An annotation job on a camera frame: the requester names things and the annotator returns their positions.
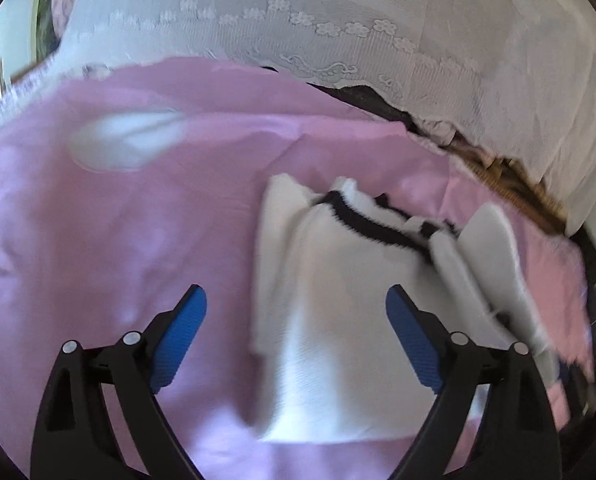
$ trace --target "white cloth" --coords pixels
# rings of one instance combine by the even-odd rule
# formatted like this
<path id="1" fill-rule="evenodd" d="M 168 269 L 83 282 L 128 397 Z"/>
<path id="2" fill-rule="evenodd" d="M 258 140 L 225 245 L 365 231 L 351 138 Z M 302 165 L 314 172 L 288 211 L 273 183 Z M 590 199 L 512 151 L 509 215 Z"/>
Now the white cloth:
<path id="1" fill-rule="evenodd" d="M 406 220 L 377 206 L 351 179 L 338 179 L 333 189 L 347 205 L 342 212 L 316 204 L 321 197 L 287 175 L 272 178 L 265 193 L 252 325 L 252 350 L 263 359 L 255 430 L 264 440 L 334 443 L 417 433 L 434 396 L 419 383 L 387 319 L 385 297 L 395 284 L 450 332 L 493 348 L 516 341 L 495 320 L 497 311 L 486 304 L 448 226 L 421 241 L 431 264 L 417 250 L 350 228 L 346 212 L 414 240 L 425 238 L 420 218 Z M 526 330 L 539 333 L 539 318 L 527 316 L 527 308 L 534 304 L 504 304 L 511 319 L 531 319 L 535 325 Z M 554 355 L 546 336 L 539 339 L 551 357 L 542 364 L 543 379 L 553 382 Z M 533 348 L 536 340 L 526 342 Z"/>
<path id="2" fill-rule="evenodd" d="M 587 0 L 76 0 L 56 67 L 228 57 L 366 84 L 442 138 L 519 158 L 569 210 L 596 199 L 596 12 Z"/>

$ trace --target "pink bed sheet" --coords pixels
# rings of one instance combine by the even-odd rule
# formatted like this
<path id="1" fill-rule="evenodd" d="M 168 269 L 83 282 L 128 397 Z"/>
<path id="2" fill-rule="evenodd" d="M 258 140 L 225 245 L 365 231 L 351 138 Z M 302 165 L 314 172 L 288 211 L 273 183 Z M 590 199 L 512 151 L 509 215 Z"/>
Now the pink bed sheet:
<path id="1" fill-rule="evenodd" d="M 108 112 L 175 108 L 195 118 L 184 141 L 133 172 L 93 173 L 65 141 Z M 38 404 L 60 345 L 111 344 L 175 305 L 191 283 L 208 313 L 158 400 L 208 479 L 385 479 L 409 441 L 338 446 L 258 442 L 247 420 L 251 269 L 261 196 L 287 172 L 324 191 L 335 177 L 390 194 L 413 214 L 463 224 L 504 208 L 522 268 L 562 357 L 591 362 L 577 248 L 548 238 L 450 156 L 399 123 L 370 120 L 287 76 L 206 59 L 170 59 L 75 80 L 0 132 L 0 443 L 28 470 Z M 559 425 L 561 388 L 550 391 Z M 120 409 L 111 416 L 128 463 Z M 465 432 L 455 463 L 468 449 Z"/>

